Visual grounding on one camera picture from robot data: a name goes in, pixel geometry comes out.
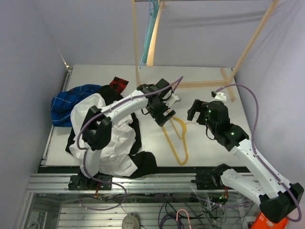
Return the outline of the white shirt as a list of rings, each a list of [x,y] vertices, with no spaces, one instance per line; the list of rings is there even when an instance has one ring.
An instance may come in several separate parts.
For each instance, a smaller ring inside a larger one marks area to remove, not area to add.
[[[89,120],[101,113],[103,109],[109,109],[110,106],[111,105],[108,105],[102,109],[98,109],[96,106],[93,106],[89,109],[85,117],[85,121],[79,134],[82,136],[82,139],[88,143],[93,151],[105,148],[111,139],[112,127],[118,121],[112,121],[112,116],[114,114],[113,112],[103,114],[92,122]],[[88,171],[84,171],[82,173],[86,177],[91,177]]]

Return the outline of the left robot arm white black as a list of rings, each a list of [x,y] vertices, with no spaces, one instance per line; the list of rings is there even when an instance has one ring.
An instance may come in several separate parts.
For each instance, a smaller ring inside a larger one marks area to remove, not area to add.
[[[145,109],[158,126],[163,126],[175,115],[172,106],[181,100],[164,79],[142,84],[127,97],[119,96],[102,89],[71,112],[75,137],[69,149],[80,162],[80,183],[85,189],[97,185],[98,174],[138,178],[155,173],[154,155],[139,151],[141,133],[133,115]]]

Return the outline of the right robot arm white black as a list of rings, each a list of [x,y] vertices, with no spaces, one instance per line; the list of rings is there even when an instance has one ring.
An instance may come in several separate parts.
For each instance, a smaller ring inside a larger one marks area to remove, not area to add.
[[[257,204],[273,223],[279,223],[293,210],[300,208],[304,188],[282,176],[255,149],[249,135],[240,126],[231,123],[228,108],[222,101],[196,99],[187,112],[187,119],[191,121],[196,112],[199,113],[197,123],[204,125],[214,140],[241,160],[256,178],[256,181],[252,181],[239,175],[229,165],[221,164],[211,173],[210,183],[214,188],[227,186],[240,192]]]

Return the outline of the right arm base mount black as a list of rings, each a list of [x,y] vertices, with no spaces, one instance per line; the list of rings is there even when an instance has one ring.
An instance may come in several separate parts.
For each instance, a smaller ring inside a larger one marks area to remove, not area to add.
[[[196,184],[198,190],[225,189],[221,175],[230,168],[226,164],[221,164],[208,172],[196,174],[195,179],[192,179],[191,182]]]

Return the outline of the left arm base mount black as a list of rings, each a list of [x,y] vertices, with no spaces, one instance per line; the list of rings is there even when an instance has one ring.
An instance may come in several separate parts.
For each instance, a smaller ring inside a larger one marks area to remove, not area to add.
[[[70,181],[68,183],[68,190],[111,190],[112,184],[109,182],[112,181],[112,176],[97,174],[94,178],[107,181],[106,184],[95,181],[91,178],[86,177],[83,173],[79,173],[78,175],[73,175],[70,177]]]

